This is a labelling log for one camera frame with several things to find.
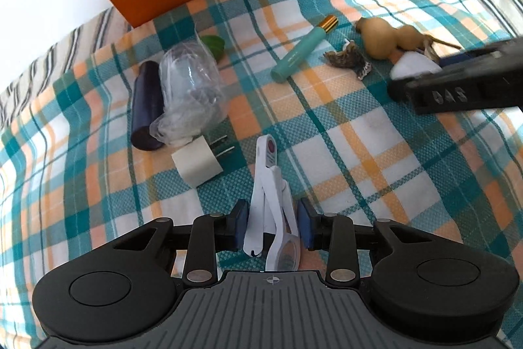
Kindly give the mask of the white nail clipper tool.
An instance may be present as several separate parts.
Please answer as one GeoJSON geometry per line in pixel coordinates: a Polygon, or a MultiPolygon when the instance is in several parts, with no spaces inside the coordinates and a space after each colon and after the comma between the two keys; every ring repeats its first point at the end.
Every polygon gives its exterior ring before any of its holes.
{"type": "Polygon", "coordinates": [[[265,255],[267,271],[296,271],[300,265],[300,232],[290,185],[277,158],[273,136],[259,137],[243,251],[250,257],[265,255]]]}

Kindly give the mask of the white earbuds case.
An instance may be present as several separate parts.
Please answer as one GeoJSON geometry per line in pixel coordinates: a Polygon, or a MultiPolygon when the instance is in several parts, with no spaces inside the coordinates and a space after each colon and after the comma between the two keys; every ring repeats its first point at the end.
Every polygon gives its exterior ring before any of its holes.
{"type": "Polygon", "coordinates": [[[403,80],[421,74],[436,74],[442,68],[425,55],[415,51],[407,51],[397,60],[390,71],[392,80],[403,80]]]}

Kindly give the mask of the white plug adapter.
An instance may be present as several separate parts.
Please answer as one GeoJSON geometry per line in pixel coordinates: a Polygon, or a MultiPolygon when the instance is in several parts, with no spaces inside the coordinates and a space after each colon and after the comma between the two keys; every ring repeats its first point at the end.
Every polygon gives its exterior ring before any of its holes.
{"type": "Polygon", "coordinates": [[[217,148],[227,139],[228,136],[223,135],[209,143],[202,135],[171,154],[178,174],[192,189],[210,181],[223,171],[218,158],[231,152],[234,146],[217,154],[213,152],[213,148],[217,148]]]}

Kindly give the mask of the tan gourd ornament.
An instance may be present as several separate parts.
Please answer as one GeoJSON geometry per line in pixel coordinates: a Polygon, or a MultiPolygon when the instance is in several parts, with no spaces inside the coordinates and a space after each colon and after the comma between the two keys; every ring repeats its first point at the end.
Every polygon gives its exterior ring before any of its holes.
{"type": "Polygon", "coordinates": [[[388,59],[397,49],[422,49],[426,37],[413,26],[393,27],[385,19],[361,18],[355,24],[356,32],[361,35],[363,46],[372,59],[388,59]]]}

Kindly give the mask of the plaid teal orange blanket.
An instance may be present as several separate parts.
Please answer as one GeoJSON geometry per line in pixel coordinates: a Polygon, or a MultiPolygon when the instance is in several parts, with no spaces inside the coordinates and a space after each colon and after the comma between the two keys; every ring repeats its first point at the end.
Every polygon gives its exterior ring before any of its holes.
{"type": "Polygon", "coordinates": [[[309,57],[287,83],[270,69],[329,14],[322,50],[378,16],[475,48],[511,36],[483,0],[193,0],[73,63],[45,58],[59,78],[1,120],[1,345],[43,333],[30,300],[49,270],[159,216],[189,223],[226,212],[253,188],[256,141],[272,135],[296,197],[358,223],[388,217],[522,263],[522,113],[418,116],[386,93],[389,66],[359,80],[309,57]],[[233,149],[198,189],[168,149],[130,141],[139,66],[195,34],[218,35],[229,114],[211,132],[233,149]]]}

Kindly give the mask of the clear plastic bag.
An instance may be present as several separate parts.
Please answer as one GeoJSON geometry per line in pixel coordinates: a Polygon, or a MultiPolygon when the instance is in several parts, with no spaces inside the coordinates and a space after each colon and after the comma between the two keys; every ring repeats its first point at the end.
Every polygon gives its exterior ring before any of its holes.
{"type": "Polygon", "coordinates": [[[176,44],[160,61],[164,109],[150,125],[150,132],[162,144],[189,144],[228,115],[229,101],[218,62],[200,37],[176,44]]]}

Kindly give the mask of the small seashell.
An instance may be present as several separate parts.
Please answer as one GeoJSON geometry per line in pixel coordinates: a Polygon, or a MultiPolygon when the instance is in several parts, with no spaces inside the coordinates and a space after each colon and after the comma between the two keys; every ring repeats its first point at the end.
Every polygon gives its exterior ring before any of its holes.
{"type": "Polygon", "coordinates": [[[354,40],[345,40],[341,51],[326,51],[324,58],[333,67],[352,69],[358,80],[364,79],[372,69],[354,40]]]}

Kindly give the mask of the dark purple cylinder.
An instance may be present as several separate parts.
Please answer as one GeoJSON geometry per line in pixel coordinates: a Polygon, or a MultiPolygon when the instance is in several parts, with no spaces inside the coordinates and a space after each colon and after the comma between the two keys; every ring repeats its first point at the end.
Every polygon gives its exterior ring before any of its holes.
{"type": "Polygon", "coordinates": [[[145,61],[135,80],[131,108],[130,141],[137,150],[153,151],[163,146],[150,132],[150,125],[163,114],[163,109],[159,64],[145,61]]]}

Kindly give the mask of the teal gold-capped tube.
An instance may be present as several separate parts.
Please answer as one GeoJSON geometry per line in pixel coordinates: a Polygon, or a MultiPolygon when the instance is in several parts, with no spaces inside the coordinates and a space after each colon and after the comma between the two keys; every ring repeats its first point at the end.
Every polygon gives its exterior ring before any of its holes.
{"type": "Polygon", "coordinates": [[[303,36],[271,69],[270,76],[273,81],[284,83],[338,24],[339,19],[329,15],[303,36]]]}

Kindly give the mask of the green leaf piece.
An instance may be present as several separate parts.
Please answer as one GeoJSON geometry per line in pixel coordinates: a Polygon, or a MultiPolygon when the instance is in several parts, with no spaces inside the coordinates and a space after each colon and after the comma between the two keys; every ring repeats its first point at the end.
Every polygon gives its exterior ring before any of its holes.
{"type": "Polygon", "coordinates": [[[218,35],[202,35],[199,38],[211,52],[214,60],[219,62],[224,55],[225,41],[218,35]]]}

